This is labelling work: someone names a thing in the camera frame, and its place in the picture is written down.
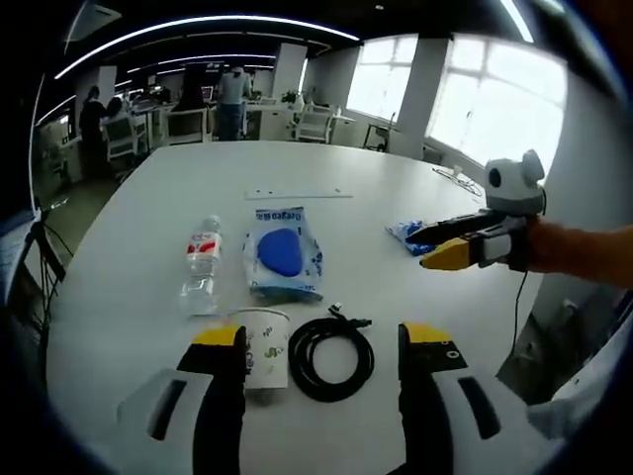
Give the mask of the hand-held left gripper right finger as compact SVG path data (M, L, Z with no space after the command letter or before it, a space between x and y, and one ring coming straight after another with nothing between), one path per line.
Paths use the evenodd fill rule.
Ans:
M448 332L399 326L403 474L531 474L526 406L496 377L471 368Z

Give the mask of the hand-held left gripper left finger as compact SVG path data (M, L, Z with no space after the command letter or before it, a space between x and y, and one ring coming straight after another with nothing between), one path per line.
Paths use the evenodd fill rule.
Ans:
M238 474L246 329L198 334L118 408L120 474Z

